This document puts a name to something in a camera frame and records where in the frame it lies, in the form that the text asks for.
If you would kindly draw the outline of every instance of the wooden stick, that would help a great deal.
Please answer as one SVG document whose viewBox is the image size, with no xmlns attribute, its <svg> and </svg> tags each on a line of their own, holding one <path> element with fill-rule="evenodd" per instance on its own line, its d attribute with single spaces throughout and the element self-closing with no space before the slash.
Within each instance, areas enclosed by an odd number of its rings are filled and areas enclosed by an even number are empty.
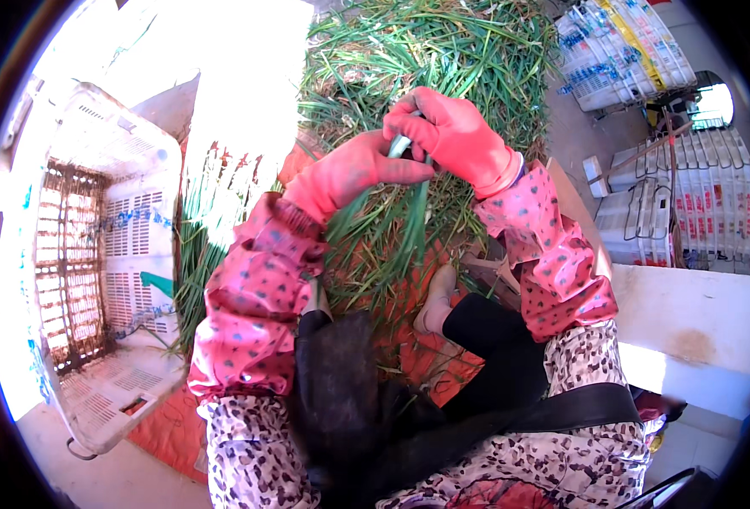
<svg viewBox="0 0 750 509">
<path fill-rule="evenodd" d="M 641 158 L 641 157 L 645 156 L 645 155 L 646 155 L 646 154 L 648 154 L 648 153 L 649 153 L 650 151 L 652 151 L 652 150 L 655 150 L 655 149 L 656 149 L 656 148 L 658 148 L 658 147 L 661 147 L 662 145 L 664 145 L 665 143 L 667 143 L 667 142 L 669 141 L 669 138 L 671 138 L 671 137 L 672 137 L 672 134 L 673 134 L 673 133 L 674 133 L 674 135 L 675 135 L 675 136 L 680 136 L 681 134 L 683 134 L 683 133 L 685 133 L 686 131 L 688 131 L 688 130 L 689 130 L 689 128 L 691 128 L 691 127 L 692 127 L 692 124 L 694 124 L 694 122 L 688 122 L 688 123 L 684 124 L 684 125 L 683 125 L 683 126 L 682 126 L 682 127 L 680 128 L 680 129 L 677 129 L 677 130 L 675 130 L 675 131 L 672 131 L 672 127 L 671 127 L 671 124 L 669 123 L 669 120 L 667 120 L 667 121 L 666 121 L 666 124 L 667 124 L 667 125 L 669 126 L 669 133 L 670 133 L 670 134 L 669 134 L 668 136 L 666 136 L 666 137 L 663 137 L 663 138 L 659 139 L 659 140 L 658 140 L 658 141 L 656 141 L 655 143 L 653 143 L 653 144 L 649 145 L 649 146 L 648 146 L 647 148 L 645 148 L 644 150 L 642 150 L 642 151 L 639 151 L 639 152 L 638 152 L 637 154 L 634 154 L 634 156 L 632 156 L 632 157 L 628 157 L 628 158 L 627 158 L 627 159 L 626 159 L 626 160 L 625 160 L 625 161 L 624 161 L 623 163 L 618 163 L 617 165 L 615 165 L 615 166 L 613 166 L 612 168 L 610 168 L 609 172 L 605 172 L 605 173 L 613 173 L 613 172 L 614 172 L 614 171 L 615 171 L 616 169 L 618 169 L 618 168 L 622 168 L 622 167 L 624 167 L 624 166 L 626 166 L 626 165 L 629 165 L 629 164 L 630 164 L 630 163 L 632 163 L 632 162 L 633 162 L 634 160 L 636 160 L 636 159 L 639 159 L 639 158 Z"/>
<path fill-rule="evenodd" d="M 675 131 L 672 128 L 672 122 L 669 119 L 669 112 L 666 110 L 666 106 L 663 107 L 663 118 L 666 119 L 666 128 L 669 131 L 669 134 L 666 136 L 666 139 L 669 140 L 669 160 L 671 164 L 671 189 L 669 189 L 669 199 L 671 207 L 669 207 L 669 225 L 675 224 L 675 220 L 677 219 L 675 217 L 675 175 L 678 173 L 678 166 L 677 166 L 677 159 L 675 158 L 675 136 L 679 133 L 683 134 L 682 129 L 686 128 L 688 129 L 694 122 L 689 122 L 685 126 L 678 129 L 678 131 Z"/>
</svg>

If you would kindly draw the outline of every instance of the pile of green onions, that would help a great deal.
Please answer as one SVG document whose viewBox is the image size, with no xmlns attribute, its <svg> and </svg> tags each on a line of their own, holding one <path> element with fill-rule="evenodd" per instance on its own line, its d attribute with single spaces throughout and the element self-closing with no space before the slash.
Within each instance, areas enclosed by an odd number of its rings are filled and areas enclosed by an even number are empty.
<svg viewBox="0 0 750 509">
<path fill-rule="evenodd" d="M 309 40 L 300 114 L 324 151 L 379 129 L 392 104 L 425 86 L 470 99 L 509 146 L 542 156 L 556 31 L 534 2 L 362 0 L 319 20 Z M 456 261 L 485 242 L 472 198 L 466 182 L 444 173 L 411 187 L 380 185 L 337 214 L 324 280 L 332 310 L 380 310 L 381 323 L 399 325 L 413 311 L 405 285 L 433 267 L 424 267 L 427 248 L 441 246 Z"/>
</svg>

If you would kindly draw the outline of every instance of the gloved hand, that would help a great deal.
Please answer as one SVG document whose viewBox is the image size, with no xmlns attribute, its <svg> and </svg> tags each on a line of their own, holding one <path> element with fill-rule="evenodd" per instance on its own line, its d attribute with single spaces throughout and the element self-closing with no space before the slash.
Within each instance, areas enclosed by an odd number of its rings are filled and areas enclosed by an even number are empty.
<svg viewBox="0 0 750 509">
<path fill-rule="evenodd" d="M 390 143 L 380 129 L 353 137 L 293 178 L 284 199 L 326 224 L 332 214 L 379 182 L 414 184 L 433 177 L 430 165 L 387 158 Z"/>
<path fill-rule="evenodd" d="M 425 119 L 410 115 L 420 110 Z M 403 96 L 383 119 L 383 134 L 412 141 L 411 154 L 429 152 L 441 168 L 469 182 L 478 199 L 510 186 L 522 172 L 522 154 L 505 146 L 471 101 L 446 97 L 426 87 Z"/>
</svg>

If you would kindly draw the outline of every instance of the plastic basket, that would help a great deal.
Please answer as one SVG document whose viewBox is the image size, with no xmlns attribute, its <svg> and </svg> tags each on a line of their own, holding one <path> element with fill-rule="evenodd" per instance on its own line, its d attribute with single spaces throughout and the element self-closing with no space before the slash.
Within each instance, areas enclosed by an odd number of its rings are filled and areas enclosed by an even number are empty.
<svg viewBox="0 0 750 509">
<path fill-rule="evenodd" d="M 613 165 L 643 147 L 615 154 Z M 668 144 L 619 168 L 613 191 L 641 178 L 670 178 Z M 675 212 L 684 248 L 750 260 L 750 157 L 734 127 L 684 133 L 675 141 Z"/>
<path fill-rule="evenodd" d="M 553 60 L 567 80 L 563 90 L 572 92 L 585 112 L 640 103 L 697 81 L 647 3 L 585 0 L 571 7 L 556 27 L 560 45 Z"/>
<path fill-rule="evenodd" d="M 644 178 L 601 200 L 596 227 L 613 263 L 672 266 L 669 182 Z"/>
<path fill-rule="evenodd" d="M 166 353 L 177 338 L 170 290 L 144 286 L 174 278 L 182 155 L 173 137 L 92 84 L 55 111 L 59 127 L 28 198 L 37 227 L 22 252 L 33 276 L 22 292 L 36 310 L 50 400 L 73 438 L 100 454 L 186 377 L 185 361 Z"/>
</svg>

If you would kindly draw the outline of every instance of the black pants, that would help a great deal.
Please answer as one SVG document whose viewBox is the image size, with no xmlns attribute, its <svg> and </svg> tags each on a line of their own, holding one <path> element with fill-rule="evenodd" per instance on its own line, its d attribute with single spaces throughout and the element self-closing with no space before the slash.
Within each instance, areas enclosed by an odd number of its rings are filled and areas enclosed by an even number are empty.
<svg viewBox="0 0 750 509">
<path fill-rule="evenodd" d="M 301 317 L 299 336 L 329 324 L 324 311 Z M 543 359 L 545 343 L 535 343 L 522 315 L 476 293 L 468 294 L 442 324 L 443 335 L 485 359 L 485 365 L 442 410 L 450 421 L 488 411 L 530 405 L 548 388 Z"/>
</svg>

